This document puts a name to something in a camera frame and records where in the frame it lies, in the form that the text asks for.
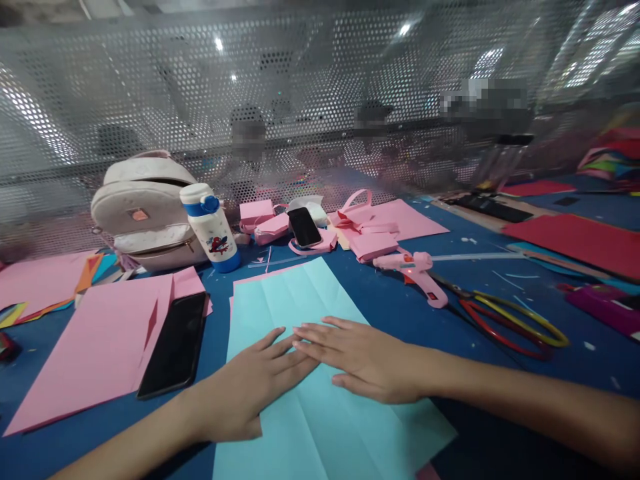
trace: phone screen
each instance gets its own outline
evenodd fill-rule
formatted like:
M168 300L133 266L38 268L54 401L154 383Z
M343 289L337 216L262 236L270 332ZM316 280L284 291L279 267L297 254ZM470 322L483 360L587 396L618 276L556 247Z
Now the phone screen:
M322 236L315 226L311 214L306 207L289 211L289 224L293 230L295 241L301 247L310 247L322 242Z
M208 301L209 294L202 292L171 303L142 378L138 399L146 400L193 382Z

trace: water bottle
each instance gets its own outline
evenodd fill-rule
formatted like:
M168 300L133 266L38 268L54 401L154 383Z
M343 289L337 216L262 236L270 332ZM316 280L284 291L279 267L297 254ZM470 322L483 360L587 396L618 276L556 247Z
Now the water bottle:
M220 200L206 183L196 183L180 190L180 200L187 210L189 224L218 273L240 266L240 252L233 239Z

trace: white backpack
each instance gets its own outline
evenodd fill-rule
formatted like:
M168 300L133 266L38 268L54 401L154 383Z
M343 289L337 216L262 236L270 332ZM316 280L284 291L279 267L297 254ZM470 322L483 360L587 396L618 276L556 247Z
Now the white backpack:
M181 188L193 183L168 151L140 153L109 167L93 196L91 216L117 250L148 271L204 262L207 256L180 202Z

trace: glue gun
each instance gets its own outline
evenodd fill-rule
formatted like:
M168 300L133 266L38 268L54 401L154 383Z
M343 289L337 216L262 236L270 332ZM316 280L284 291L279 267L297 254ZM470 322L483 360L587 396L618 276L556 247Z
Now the glue gun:
M374 259L373 266L381 270L395 270L402 273L405 277L405 285L410 283L418 285L433 308L447 306L449 302L447 294L427 273L427 270L433 266L431 256L427 252L415 252L413 256L408 253L385 255Z

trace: metal mesh screen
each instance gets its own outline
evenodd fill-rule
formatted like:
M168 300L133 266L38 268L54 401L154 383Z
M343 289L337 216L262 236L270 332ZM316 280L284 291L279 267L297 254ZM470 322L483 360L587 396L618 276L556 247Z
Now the metal mesh screen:
M537 139L523 163L566 169L615 110L599 99L634 98L639 11L442 0L5 29L0 257L101 246L91 198L110 164L146 149L173 152L232 221L239 203L265 197L318 193L332 211L362 186L376 202L464 186L488 139L514 128L441 116L441 93L469 78L524 79L521 128Z

